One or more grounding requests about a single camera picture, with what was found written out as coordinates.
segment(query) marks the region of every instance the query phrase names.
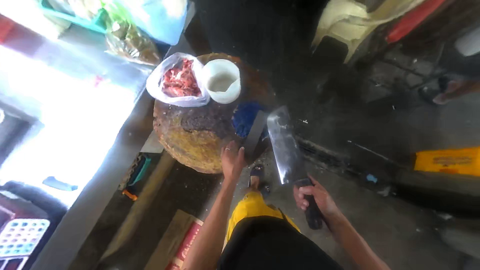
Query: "right hand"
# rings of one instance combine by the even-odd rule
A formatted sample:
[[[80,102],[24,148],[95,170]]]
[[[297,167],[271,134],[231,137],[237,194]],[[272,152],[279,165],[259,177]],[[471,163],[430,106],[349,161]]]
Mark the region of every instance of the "right hand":
[[[295,197],[295,202],[297,207],[305,211],[309,205],[308,200],[304,197],[305,195],[313,195],[315,202],[317,203],[318,209],[322,212],[325,217],[341,214],[340,210],[333,202],[330,194],[325,190],[325,188],[319,184],[313,177],[308,175],[312,181],[313,186],[303,186],[298,188],[293,186],[293,195]]]

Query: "white plastic bag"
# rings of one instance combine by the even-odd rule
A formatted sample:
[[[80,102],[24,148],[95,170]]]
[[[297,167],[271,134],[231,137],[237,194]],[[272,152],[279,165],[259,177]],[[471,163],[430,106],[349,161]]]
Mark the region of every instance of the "white plastic bag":
[[[192,60],[193,76],[197,81],[198,88],[200,88],[201,95],[199,97],[187,96],[171,98],[167,96],[163,91],[163,76],[165,73],[173,68],[177,63],[181,62],[183,58]],[[206,105],[210,101],[210,95],[208,94],[203,82],[202,82],[202,63],[198,59],[190,54],[176,52],[163,60],[147,78],[146,88],[148,93],[154,98],[168,104],[180,106],[180,107],[200,107]]]

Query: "cloth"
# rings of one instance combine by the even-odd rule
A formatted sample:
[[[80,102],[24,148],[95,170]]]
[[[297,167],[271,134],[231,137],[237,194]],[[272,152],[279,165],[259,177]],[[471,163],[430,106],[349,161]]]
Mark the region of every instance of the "cloth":
[[[283,218],[283,214],[278,209],[273,209],[267,206],[264,202],[264,198],[259,192],[251,191],[247,193],[243,199],[237,204],[233,210],[232,217],[228,221],[226,241],[230,240],[233,229],[244,218],[269,216],[274,218]],[[300,232],[300,229],[293,223],[293,221],[286,216],[288,222]]]
[[[242,219],[225,246],[218,270],[341,270],[291,223],[269,216]]]
[[[252,129],[253,122],[259,110],[265,110],[265,108],[256,101],[240,103],[234,110],[232,116],[232,125],[235,128],[235,134],[240,138],[246,138]],[[264,130],[261,138],[264,139],[267,136],[268,132]]]

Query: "raw meat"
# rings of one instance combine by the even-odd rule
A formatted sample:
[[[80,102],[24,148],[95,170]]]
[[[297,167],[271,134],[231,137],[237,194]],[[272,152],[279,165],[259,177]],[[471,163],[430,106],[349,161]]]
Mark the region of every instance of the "raw meat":
[[[197,80],[192,71],[193,61],[184,58],[181,68],[174,67],[163,76],[162,91],[171,98],[200,96]]]

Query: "cleaver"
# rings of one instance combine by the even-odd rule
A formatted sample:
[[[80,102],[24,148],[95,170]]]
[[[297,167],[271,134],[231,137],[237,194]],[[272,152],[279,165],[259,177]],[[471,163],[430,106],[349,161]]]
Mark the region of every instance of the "cleaver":
[[[294,184],[298,187],[312,185],[305,170],[303,155],[293,135],[287,107],[282,106],[273,111],[267,117],[267,126],[281,184]],[[306,195],[305,199],[309,202],[305,210],[308,226],[313,230],[321,229],[323,215],[315,199],[312,195]]]

